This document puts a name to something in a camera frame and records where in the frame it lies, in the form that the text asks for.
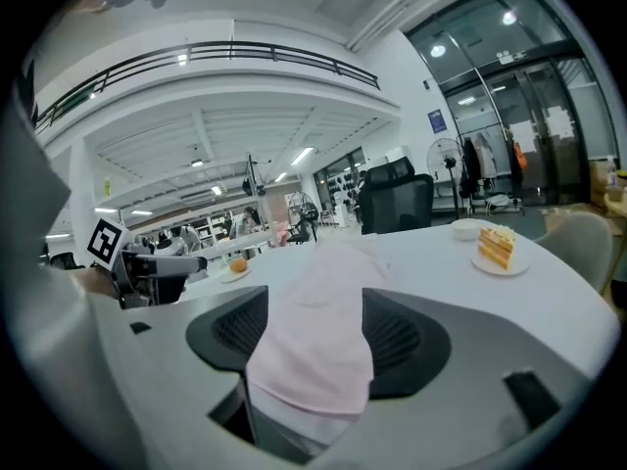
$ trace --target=ceiling light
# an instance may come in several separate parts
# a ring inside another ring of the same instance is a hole
[[[302,159],[304,159],[304,158],[307,156],[307,154],[308,154],[311,150],[313,150],[313,149],[314,149],[314,148],[306,148],[305,150],[303,150],[303,151],[301,152],[301,155],[299,155],[299,156],[298,156],[298,157],[294,160],[294,162],[292,163],[292,165],[298,165],[298,164],[299,164],[299,162],[300,162]]]
[[[434,45],[433,49],[431,49],[431,56],[439,58],[444,56],[445,52],[447,52],[447,48],[444,45]]]
[[[469,98],[465,98],[462,99],[461,101],[458,101],[458,105],[469,105],[470,103],[474,103],[475,99],[473,96],[470,96]]]
[[[505,26],[514,24],[516,21],[518,21],[518,18],[516,17],[516,14],[514,12],[507,11],[506,13],[503,14],[503,24]]]

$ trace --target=black railing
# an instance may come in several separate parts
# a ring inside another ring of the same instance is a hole
[[[105,88],[137,74],[169,66],[181,67],[191,61],[224,58],[268,59],[275,62],[298,63],[332,71],[379,88],[376,75],[316,52],[261,42],[197,42],[141,54],[87,78],[39,116],[36,132],[39,133],[49,127],[85,101],[97,97]]]

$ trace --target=pink cloth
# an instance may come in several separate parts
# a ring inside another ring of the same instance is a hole
[[[362,289],[385,288],[375,239],[316,246],[303,274],[270,305],[249,382],[316,413],[360,414],[373,377],[362,333]]]

